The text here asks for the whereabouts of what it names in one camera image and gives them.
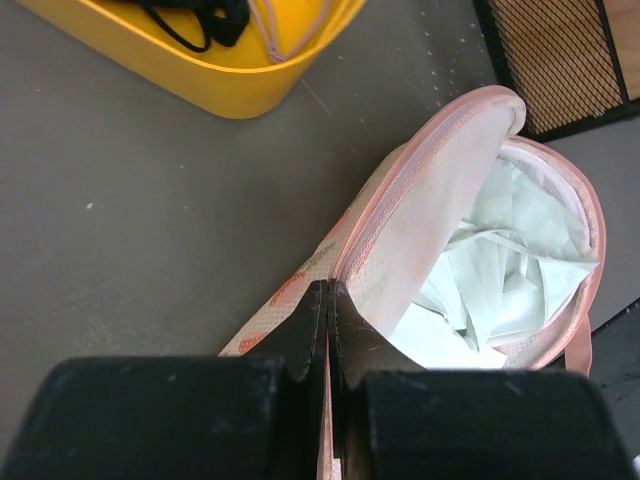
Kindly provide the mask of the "pale mint green bra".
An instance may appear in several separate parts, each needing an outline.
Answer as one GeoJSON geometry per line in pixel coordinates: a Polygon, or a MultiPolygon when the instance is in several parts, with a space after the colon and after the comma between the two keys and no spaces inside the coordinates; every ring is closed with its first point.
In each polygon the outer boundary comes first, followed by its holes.
{"type": "Polygon", "coordinates": [[[499,369],[598,263],[576,193],[548,169],[497,160],[390,337],[425,368],[499,369]]]}

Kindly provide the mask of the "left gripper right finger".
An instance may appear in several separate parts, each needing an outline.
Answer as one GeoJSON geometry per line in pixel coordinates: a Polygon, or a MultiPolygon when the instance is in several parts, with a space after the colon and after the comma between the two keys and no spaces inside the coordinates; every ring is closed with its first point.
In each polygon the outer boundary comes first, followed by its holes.
{"type": "Polygon", "coordinates": [[[328,285],[333,453],[346,479],[633,479],[595,385],[562,370],[428,370],[328,285]]]}

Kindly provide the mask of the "floral mesh laundry bag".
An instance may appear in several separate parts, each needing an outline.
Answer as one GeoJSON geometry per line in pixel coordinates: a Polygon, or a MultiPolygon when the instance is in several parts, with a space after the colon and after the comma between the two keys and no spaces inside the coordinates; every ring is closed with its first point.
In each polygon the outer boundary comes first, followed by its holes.
{"type": "Polygon", "coordinates": [[[494,163],[506,158],[576,193],[598,263],[536,334],[500,346],[499,369],[579,374],[592,358],[589,310],[606,257],[606,227],[597,195],[584,174],[559,153],[522,138],[526,108],[513,91],[483,87],[452,101],[374,171],[313,254],[225,346],[244,355],[294,311],[309,285],[325,285],[324,397],[321,444],[312,479],[346,479],[333,453],[328,358],[328,285],[342,282],[360,315],[386,340],[413,303],[460,221],[471,211],[494,163]]]}

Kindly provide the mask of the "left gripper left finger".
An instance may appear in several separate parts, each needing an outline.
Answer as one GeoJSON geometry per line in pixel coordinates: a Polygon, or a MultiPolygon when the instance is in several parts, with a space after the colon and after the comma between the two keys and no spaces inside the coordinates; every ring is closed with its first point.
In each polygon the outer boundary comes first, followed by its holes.
{"type": "Polygon", "coordinates": [[[85,357],[42,382],[5,479],[312,479],[325,285],[241,356],[85,357]]]}

